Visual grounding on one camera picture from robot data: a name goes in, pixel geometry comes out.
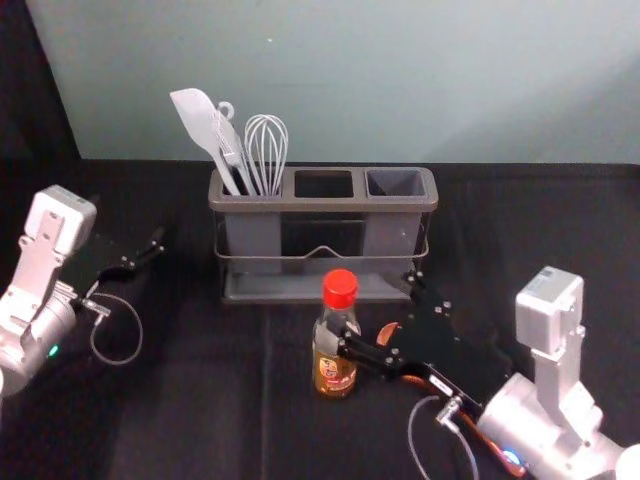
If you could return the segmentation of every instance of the table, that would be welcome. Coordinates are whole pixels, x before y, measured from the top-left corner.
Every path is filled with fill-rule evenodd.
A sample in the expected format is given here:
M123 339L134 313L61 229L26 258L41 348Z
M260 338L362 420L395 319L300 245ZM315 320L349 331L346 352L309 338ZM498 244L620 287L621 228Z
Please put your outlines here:
M605 412L603 431L640 441L640 168L598 165L427 165L440 193L423 266L463 312L461 333L498 335L518 368L516 293L544 265L586 281L582 380ZM319 307L225 306L207 206L211 164L84 161L69 172L7 173L0 164L0 280L17 260L33 193L51 183L99 194L95 231L141 244L173 219L172 247L132 284L145 325L141 357L124 368L88 353L88 318L19 395L5 401L3 479L411 479L409 412L423 395L366 373L344 401L316 397L310 332ZM364 335L406 305L360 305ZM130 328L114 321L124 337ZM462 449L425 407L415 443L434 480L470 478ZM508 478L472 440L482 478Z

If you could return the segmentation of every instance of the brown liquid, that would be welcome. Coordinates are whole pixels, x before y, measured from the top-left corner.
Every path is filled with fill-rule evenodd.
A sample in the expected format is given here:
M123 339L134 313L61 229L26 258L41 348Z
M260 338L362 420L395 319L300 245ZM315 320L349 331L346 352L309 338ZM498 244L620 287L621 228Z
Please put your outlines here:
M356 370L357 366L344 358L313 353L313 384L327 397L348 395L356 384Z

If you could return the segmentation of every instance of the light blue wall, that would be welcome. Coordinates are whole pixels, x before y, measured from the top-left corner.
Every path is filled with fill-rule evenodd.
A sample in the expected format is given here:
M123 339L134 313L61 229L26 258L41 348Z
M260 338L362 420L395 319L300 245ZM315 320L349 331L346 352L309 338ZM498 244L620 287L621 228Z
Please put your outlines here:
M292 161L640 159L638 0L30 0L85 158L204 159L169 100Z

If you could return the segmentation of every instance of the black curtain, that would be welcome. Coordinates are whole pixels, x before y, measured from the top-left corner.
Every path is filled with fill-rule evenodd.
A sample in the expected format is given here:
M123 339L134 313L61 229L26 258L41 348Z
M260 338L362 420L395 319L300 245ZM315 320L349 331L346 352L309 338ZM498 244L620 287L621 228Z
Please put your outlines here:
M39 171L59 171L80 161L24 0L0 0L0 161L5 160Z

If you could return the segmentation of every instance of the whisk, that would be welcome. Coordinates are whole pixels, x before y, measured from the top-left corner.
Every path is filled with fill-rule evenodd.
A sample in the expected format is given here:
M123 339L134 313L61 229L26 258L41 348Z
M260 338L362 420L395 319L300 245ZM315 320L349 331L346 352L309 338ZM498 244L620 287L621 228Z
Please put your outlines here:
M289 148L289 132L275 115L254 115L244 129L245 161L260 195L278 195Z

